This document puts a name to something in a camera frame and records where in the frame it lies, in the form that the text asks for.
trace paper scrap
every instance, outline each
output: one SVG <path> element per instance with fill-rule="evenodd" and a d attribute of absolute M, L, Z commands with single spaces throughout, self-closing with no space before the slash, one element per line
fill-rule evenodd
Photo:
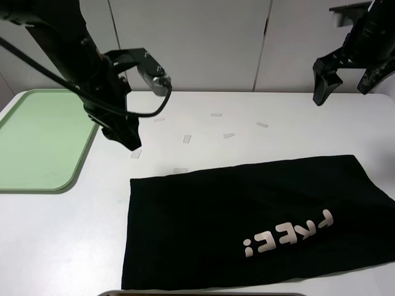
<path fill-rule="evenodd" d="M 267 124 L 262 123 L 262 122 L 257 122 L 257 125 L 259 125 L 259 126 L 261 126 L 263 128 L 268 128 L 269 127 Z"/>
<path fill-rule="evenodd" d="M 139 159 L 142 150 L 135 150 L 131 153 L 131 158 Z"/>
<path fill-rule="evenodd" d="M 183 174 L 183 173 L 187 173 L 187 172 L 188 172 L 187 168 L 175 168 L 174 169 L 175 174 Z"/>
<path fill-rule="evenodd" d="M 186 134 L 184 136 L 184 144 L 189 144 L 190 140 L 191 140 L 191 135 L 190 134 Z"/>
<path fill-rule="evenodd" d="M 230 137 L 233 137 L 235 134 L 224 134 L 223 135 L 223 138 L 224 139 L 228 139 L 228 138 L 230 138 Z"/>

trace white lettering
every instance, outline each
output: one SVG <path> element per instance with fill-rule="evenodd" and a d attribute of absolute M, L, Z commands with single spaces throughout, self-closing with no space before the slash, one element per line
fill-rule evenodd
<path fill-rule="evenodd" d="M 324 210 L 324 211 L 322 211 L 322 213 L 323 213 L 323 216 L 325 217 L 325 220 L 323 220 L 320 224 L 318 224 L 318 228 L 324 228 L 324 227 L 331 226 L 333 224 L 333 216 L 332 216 L 331 212 L 329 212 L 329 210 Z M 290 222 L 277 225 L 275 227 L 277 232 L 285 232 L 285 231 L 287 232 L 287 235 L 282 236 L 279 239 L 280 243 L 281 244 L 290 243 L 291 245 L 296 244 L 297 243 L 296 233 L 301 234 L 303 236 L 303 239 L 302 239 L 302 241 L 303 241 L 303 240 L 307 239 L 308 237 L 313 236 L 317 232 L 317 229 L 315 228 L 315 224 L 313 221 L 307 220 L 306 225 L 307 225 L 308 229 L 305 229 L 300 225 L 296 225 L 295 227 L 293 227 L 292 223 L 290 223 Z M 276 242 L 275 242 L 275 240 L 272 236 L 272 233 L 270 231 L 258 233 L 254 236 L 254 239 L 257 242 L 266 241 L 266 244 L 258 247 L 259 253 L 274 250 L 277 247 Z M 246 247 L 244 249 L 246 258 L 253 256 L 254 251 L 250 247 L 251 240 L 245 239 L 243 241 L 243 244 Z"/>
<path fill-rule="evenodd" d="M 302 226 L 296 225 L 295 226 L 295 231 L 299 234 L 303 235 L 302 241 L 307 239 L 309 236 L 313 236 L 315 234 L 315 225 L 314 222 L 311 220 L 308 220 L 306 222 L 307 227 L 309 228 L 309 230 L 304 229 Z"/>
<path fill-rule="evenodd" d="M 331 226 L 333 224 L 333 217 L 331 212 L 328 210 L 322 211 L 325 220 L 323 220 L 320 224 L 318 224 L 318 228 L 324 228 L 325 226 Z"/>
<path fill-rule="evenodd" d="M 294 226 L 292 226 L 290 222 L 277 225 L 276 230 L 277 232 L 286 231 L 288 233 L 286 236 L 280 238 L 281 244 L 290 243 L 292 245 L 297 243 L 297 237 L 294 230 Z"/>
<path fill-rule="evenodd" d="M 270 231 L 258 233 L 254 236 L 254 239 L 257 242 L 266 241 L 265 245 L 261 245 L 260 247 L 258 247 L 259 253 L 274 250 L 276 248 L 276 242 L 274 241 L 274 238 L 273 238 L 272 233 Z"/>
<path fill-rule="evenodd" d="M 245 245 L 246 247 L 251 245 L 251 240 L 250 239 L 244 240 L 243 245 Z M 245 249 L 245 253 L 246 253 L 246 258 L 248 258 L 253 256 L 254 251 L 252 250 L 252 248 L 248 247 Z"/>

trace black t-shirt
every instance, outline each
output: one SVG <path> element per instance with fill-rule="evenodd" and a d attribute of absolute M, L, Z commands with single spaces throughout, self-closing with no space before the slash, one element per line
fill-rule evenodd
<path fill-rule="evenodd" d="M 354 156 L 130 184 L 123 289 L 270 284 L 395 260 L 395 201 Z"/>

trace white cabinet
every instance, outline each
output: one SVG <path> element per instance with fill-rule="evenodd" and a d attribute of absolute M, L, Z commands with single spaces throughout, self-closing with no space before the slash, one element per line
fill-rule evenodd
<path fill-rule="evenodd" d="M 342 46 L 351 27 L 335 28 L 329 8 L 361 0 L 274 0 L 256 91 L 312 92 L 318 57 Z M 339 70 L 338 92 L 356 93 L 363 70 Z"/>
<path fill-rule="evenodd" d="M 122 49 L 145 47 L 174 90 L 252 91 L 270 0 L 110 0 Z M 147 89 L 135 69 L 132 88 Z"/>

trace cabinet door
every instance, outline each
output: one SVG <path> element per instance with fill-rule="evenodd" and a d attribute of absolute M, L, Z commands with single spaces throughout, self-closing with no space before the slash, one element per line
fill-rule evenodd
<path fill-rule="evenodd" d="M 14 97 L 14 93 L 8 87 L 0 74 L 0 111 L 11 101 Z"/>
<path fill-rule="evenodd" d="M 256 91 L 314 90 L 313 64 L 342 46 L 351 26 L 335 28 L 329 8 L 358 0 L 275 0 L 268 23 Z M 338 71 L 344 84 L 336 91 L 356 93 L 363 70 Z"/>
<path fill-rule="evenodd" d="M 110 0 L 121 48 L 145 47 L 176 90 L 252 91 L 270 0 Z M 135 69 L 132 88 L 147 89 Z"/>
<path fill-rule="evenodd" d="M 118 49 L 117 38 L 107 0 L 80 0 L 86 26 L 101 52 Z M 44 67 L 60 75 L 24 27 L 0 22 L 0 36 L 8 40 Z M 0 47 L 0 69 L 13 92 L 35 88 L 61 88 L 60 85 L 37 72 L 14 55 Z"/>

